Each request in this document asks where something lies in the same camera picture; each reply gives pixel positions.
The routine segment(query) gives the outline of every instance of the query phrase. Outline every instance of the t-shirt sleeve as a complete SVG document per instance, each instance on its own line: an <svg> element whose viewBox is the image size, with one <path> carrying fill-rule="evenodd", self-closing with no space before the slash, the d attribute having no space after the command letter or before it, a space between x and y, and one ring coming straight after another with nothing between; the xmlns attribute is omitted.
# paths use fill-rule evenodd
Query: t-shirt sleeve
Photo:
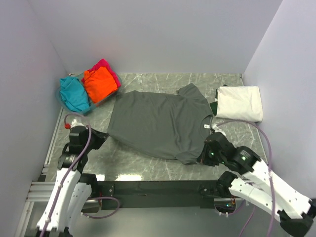
<svg viewBox="0 0 316 237"><path fill-rule="evenodd" d="M186 85L185 87L177 90L178 95L185 97L187 99L193 100L205 100L206 98L201 94L199 89L192 83Z"/></svg>

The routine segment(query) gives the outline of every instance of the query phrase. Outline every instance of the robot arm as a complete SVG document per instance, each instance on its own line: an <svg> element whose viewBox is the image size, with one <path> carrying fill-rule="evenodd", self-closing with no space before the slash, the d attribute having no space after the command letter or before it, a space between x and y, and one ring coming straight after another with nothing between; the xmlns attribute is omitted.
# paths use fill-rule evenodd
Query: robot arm
<svg viewBox="0 0 316 237"><path fill-rule="evenodd" d="M231 171L253 182L259 188L226 171L218 180L218 189L222 194L229 192L272 214L268 166L251 149L235 148L222 133L213 133L205 141L200 161L211 166L222 163ZM316 201L294 190L274 172L270 175L273 178L276 198L274 218L292 236L303 237L312 226L316 216Z"/></svg>
<svg viewBox="0 0 316 237"><path fill-rule="evenodd" d="M45 224L48 223L44 236L72 237L74 224L80 216L80 212L87 199L99 197L96 176L93 174L83 174L82 171L88 161L88 153L92 149L99 149L109 135L94 129L92 129L91 132L89 146L82 156L82 159L67 175L62 189L60 190L53 214L49 219L48 214L55 201L60 181L88 141L87 128L82 123L78 123L76 120L73 121L69 134L69 143L65 145L63 153L58 160L56 182L52 194L44 214L37 223L37 229L34 236L39 237Z"/></svg>

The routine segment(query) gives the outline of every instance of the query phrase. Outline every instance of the orange shirt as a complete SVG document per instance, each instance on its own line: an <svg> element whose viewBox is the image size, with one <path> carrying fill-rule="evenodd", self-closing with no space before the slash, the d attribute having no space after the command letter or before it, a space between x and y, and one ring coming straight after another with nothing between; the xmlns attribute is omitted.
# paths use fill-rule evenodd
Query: orange shirt
<svg viewBox="0 0 316 237"><path fill-rule="evenodd" d="M113 76L106 67L100 67L92 72L85 71L83 76L84 88L94 103L99 102L118 89Z"/></svg>

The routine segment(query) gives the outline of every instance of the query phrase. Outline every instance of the clothing pile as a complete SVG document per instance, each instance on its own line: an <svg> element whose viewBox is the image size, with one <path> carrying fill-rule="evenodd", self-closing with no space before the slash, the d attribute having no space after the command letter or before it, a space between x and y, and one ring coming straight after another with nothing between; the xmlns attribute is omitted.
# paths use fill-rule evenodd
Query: clothing pile
<svg viewBox="0 0 316 237"><path fill-rule="evenodd" d="M121 83L104 59L83 73L81 81L68 76L60 79L60 97L67 108L74 112L86 111L116 92Z"/></svg>

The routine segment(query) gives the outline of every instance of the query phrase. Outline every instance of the pink cloth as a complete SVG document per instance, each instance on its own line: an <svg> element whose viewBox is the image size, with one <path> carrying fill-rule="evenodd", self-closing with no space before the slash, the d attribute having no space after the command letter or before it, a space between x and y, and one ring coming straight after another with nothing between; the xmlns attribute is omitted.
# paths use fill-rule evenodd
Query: pink cloth
<svg viewBox="0 0 316 237"><path fill-rule="evenodd" d="M98 70L100 67L106 67L107 70L109 71L109 73L113 76L113 79L115 80L115 83L117 84L118 87L121 86L120 81L117 77L117 75L115 74L115 72L113 72L113 70L111 69L110 65L108 64L107 61L105 61L104 58L102 58L96 65L94 65L91 69L88 70L88 72L92 72L92 71L96 71Z"/></svg>

